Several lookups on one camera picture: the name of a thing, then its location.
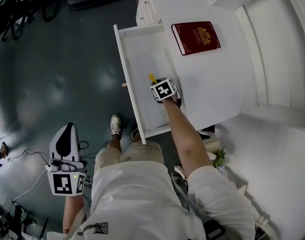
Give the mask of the person's white shirt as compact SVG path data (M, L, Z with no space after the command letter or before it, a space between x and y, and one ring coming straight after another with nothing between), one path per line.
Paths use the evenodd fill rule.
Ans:
M128 161L99 169L87 219L68 234L47 240L206 240L205 222L216 221L229 240L254 240L254 215L243 197L214 166L187 177L186 210L165 165Z

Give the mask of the white black sneaker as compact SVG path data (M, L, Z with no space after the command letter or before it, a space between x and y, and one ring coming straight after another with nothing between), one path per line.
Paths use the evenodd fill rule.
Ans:
M181 176L183 181L186 181L186 176L184 174L183 168L180 165L175 165L174 170Z

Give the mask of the person's beige shorts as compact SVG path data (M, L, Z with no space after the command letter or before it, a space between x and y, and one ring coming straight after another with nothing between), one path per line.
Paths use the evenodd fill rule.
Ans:
M96 155L94 172L129 161L153 161L164 164L161 146L153 141L147 141L145 145L137 141L132 143L124 153L111 146L105 147Z

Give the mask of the person's left shoe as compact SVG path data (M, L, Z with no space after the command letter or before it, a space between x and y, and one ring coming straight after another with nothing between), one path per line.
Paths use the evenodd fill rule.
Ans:
M112 115L110 120L110 128L111 136L117 135L118 137L120 137L122 135L121 120L117 114Z

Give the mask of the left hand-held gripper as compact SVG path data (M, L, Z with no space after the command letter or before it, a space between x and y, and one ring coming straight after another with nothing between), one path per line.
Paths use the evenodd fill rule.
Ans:
M82 195L87 162L79 161L79 137L73 123L67 123L54 135L50 142L50 155L53 159L49 160L46 171L52 194L70 197Z

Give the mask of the dark red hardcover book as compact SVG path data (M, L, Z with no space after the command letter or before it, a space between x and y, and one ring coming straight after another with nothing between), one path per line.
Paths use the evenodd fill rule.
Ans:
M171 29L183 56L221 48L210 21L176 23Z

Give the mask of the person's right forearm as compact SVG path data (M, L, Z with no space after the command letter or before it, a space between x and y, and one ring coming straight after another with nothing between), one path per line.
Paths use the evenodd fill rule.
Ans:
M189 177L201 167L213 166L201 137L173 100L163 100L183 171Z

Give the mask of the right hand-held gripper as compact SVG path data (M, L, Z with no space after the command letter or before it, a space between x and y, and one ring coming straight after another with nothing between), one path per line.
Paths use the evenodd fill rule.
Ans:
M171 78L160 78L157 79L158 84L152 84L150 86L150 91L154 99L158 103L163 103L164 100L172 100L178 107L182 106L181 95L178 87L171 80Z

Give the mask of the person's left forearm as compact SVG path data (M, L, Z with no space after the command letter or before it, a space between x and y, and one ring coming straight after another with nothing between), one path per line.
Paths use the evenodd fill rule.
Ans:
M78 212L84 207L84 197L66 196L63 216L63 233L68 234Z

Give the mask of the white drawer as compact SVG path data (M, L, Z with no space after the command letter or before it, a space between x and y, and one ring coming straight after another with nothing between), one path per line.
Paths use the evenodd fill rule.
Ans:
M170 78L179 89L180 80L162 24L119 29L113 26L127 90L143 142L170 131L164 105L150 91L152 81Z

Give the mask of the black office chair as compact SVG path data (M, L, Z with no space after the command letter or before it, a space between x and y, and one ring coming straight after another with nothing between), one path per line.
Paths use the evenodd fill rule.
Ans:
M17 40L16 23L23 29L25 23L31 23L35 14L41 11L44 22L52 21L58 14L62 0L0 0L0 35L7 40L10 31L13 40Z

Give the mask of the white desk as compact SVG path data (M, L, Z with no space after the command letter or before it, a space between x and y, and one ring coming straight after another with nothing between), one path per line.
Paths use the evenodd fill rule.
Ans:
M236 12L209 0L141 0L160 16L181 84L185 113L196 129L238 115L245 108L254 66ZM182 55L172 32L177 23L209 21L220 42L216 50Z

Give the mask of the white flower potted plant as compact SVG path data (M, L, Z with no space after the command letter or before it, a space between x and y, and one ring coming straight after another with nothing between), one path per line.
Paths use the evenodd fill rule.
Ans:
M226 153L225 148L214 151L214 155L215 155L215 159L213 161L213 165L215 168L222 169L228 164L230 164L230 160Z

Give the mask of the white shelf unit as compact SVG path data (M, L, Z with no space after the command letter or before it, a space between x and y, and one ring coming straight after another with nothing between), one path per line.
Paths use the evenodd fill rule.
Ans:
M305 0L209 0L233 10L254 66L256 104L242 113L305 131Z

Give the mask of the person's left leg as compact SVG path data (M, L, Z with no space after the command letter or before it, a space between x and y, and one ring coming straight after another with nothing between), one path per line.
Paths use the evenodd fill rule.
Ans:
M109 143L107 144L108 148L115 148L118 151L122 151L121 145L120 145L120 135L119 134L115 134L112 135L111 140L109 141Z

